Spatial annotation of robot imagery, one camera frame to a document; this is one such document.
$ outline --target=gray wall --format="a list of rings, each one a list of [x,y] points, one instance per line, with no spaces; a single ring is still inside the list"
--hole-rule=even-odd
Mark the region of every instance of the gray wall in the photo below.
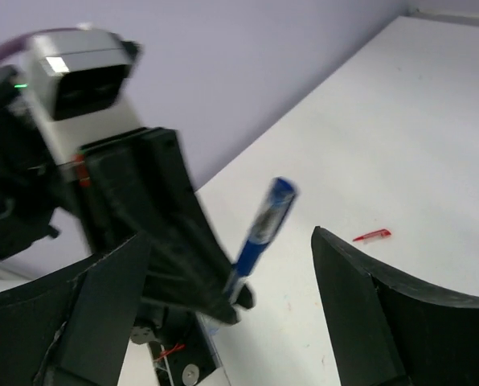
[[[479,14],[479,0],[414,0],[411,3],[423,11]]]
[[[145,44],[129,84],[146,125],[181,131],[196,186],[406,10],[405,0],[0,0],[0,42],[21,32],[93,22]],[[33,274],[86,253],[63,235],[11,264]]]

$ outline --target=red object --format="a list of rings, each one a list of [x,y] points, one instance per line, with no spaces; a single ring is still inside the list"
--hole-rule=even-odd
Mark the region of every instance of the red object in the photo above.
[[[387,229],[379,229],[378,231],[370,232],[370,233],[367,233],[366,235],[356,237],[352,241],[362,241],[362,240],[371,239],[373,237],[388,237],[388,236],[391,236],[390,231],[388,231]]]
[[[84,156],[82,154],[77,154],[74,157],[74,162],[77,178],[79,179],[79,185],[82,187],[89,187],[91,185],[91,181],[89,179],[88,169],[84,163]]]
[[[173,348],[171,348],[171,349],[169,349],[169,350],[161,351],[161,353],[160,353],[159,356],[156,358],[156,360],[163,359],[165,356],[170,355],[172,352],[176,352],[176,351],[182,350],[184,347],[185,347],[185,345],[183,345],[183,344],[181,344],[181,343],[177,343]]]

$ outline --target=blue marker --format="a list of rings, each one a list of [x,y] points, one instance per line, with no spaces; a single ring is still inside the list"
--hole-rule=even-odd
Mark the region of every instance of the blue marker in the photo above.
[[[264,250],[272,243],[297,197],[297,189],[287,180],[274,179],[252,228],[234,265],[225,294],[234,303],[240,295],[247,277],[254,269]]]

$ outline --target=white tabletop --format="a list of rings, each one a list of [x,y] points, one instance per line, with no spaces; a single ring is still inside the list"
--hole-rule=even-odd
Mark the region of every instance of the white tabletop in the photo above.
[[[479,28],[399,18],[200,191],[236,255],[271,178],[301,197],[215,337],[232,386],[337,386],[313,270],[320,225],[411,275],[479,295]]]

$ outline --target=wire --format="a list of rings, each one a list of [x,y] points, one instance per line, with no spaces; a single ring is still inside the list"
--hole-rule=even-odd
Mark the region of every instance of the wire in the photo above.
[[[181,351],[186,345],[185,344],[181,344],[181,343],[177,343],[174,347],[172,347],[171,349],[169,350],[164,350],[164,351],[161,351],[161,353],[159,354],[159,356],[155,359],[155,361],[159,361],[163,358],[165,358],[166,356],[172,354],[173,352],[176,352],[176,351]]]

